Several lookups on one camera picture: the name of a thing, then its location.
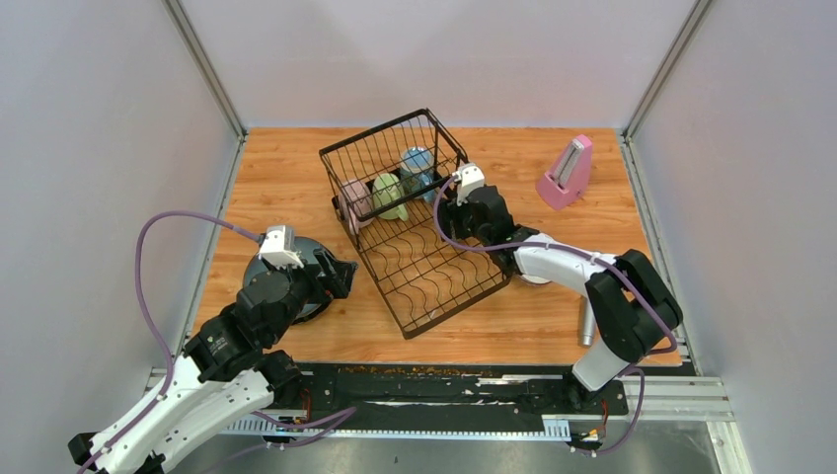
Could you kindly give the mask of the blue butterfly mug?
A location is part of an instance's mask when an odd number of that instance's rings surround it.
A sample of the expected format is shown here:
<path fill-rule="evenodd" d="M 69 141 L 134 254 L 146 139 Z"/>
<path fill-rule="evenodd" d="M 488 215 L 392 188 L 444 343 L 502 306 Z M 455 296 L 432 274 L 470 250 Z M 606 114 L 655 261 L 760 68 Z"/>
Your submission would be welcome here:
<path fill-rule="evenodd" d="M 424 147 L 410 147 L 402 153 L 401 186 L 404 195 L 417 192 L 434 181 L 435 156 Z"/>

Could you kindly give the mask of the light green mug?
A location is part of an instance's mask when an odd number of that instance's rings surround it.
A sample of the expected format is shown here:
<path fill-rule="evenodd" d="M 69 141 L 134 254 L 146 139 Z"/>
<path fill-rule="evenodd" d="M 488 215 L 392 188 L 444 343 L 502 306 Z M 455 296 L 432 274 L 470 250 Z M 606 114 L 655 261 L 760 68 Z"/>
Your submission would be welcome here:
<path fill-rule="evenodd" d="M 403 190 L 399 178 L 391 173 L 380 174 L 373 182 L 372 201 L 376 209 L 382 208 L 403 197 Z M 382 211 L 379 218 L 386 220 L 409 220 L 409 213 L 404 204 Z"/>

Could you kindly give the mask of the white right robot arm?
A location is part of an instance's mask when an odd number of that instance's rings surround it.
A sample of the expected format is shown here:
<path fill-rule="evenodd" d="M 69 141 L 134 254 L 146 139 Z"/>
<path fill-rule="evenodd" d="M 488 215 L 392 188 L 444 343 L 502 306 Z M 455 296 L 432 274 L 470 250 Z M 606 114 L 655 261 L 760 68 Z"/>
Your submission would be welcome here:
<path fill-rule="evenodd" d="M 588 412 L 603 388 L 631 365 L 650 355 L 673 353 L 673 335 L 683 312 L 646 254 L 585 251 L 514 222 L 495 186 L 470 190 L 447 181 L 433 204 L 441 239 L 459 250 L 478 241 L 506 276 L 527 276 L 577 292 L 594 319 L 599 338 L 573 364 L 564 385 L 570 408 Z"/>

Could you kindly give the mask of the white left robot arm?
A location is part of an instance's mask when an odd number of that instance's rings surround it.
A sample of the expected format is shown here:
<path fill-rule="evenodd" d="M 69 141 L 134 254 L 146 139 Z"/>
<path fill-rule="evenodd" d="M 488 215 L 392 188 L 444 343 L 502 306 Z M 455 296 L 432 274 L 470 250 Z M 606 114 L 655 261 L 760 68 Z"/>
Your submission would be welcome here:
<path fill-rule="evenodd" d="M 300 371 L 273 346 L 292 325 L 347 298 L 358 268 L 312 239 L 303 243 L 299 268 L 253 257 L 235 301 L 185 344 L 172 373 L 106 429 L 69 441 L 73 461 L 92 473 L 169 473 L 245 415 L 294 406 Z"/>

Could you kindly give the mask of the pink ceramic mug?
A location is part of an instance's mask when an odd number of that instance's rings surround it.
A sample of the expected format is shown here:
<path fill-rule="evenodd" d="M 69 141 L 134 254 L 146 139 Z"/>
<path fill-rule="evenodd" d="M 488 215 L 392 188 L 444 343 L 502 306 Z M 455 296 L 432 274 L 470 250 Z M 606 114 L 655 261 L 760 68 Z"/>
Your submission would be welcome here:
<path fill-rule="evenodd" d="M 357 236 L 360 230 L 371 225 L 375 218 L 361 220 L 360 217 L 373 211 L 373 202 L 369 188 L 358 180 L 349 180 L 341 184 L 338 192 L 339 206 L 345 218 L 349 234 Z"/>

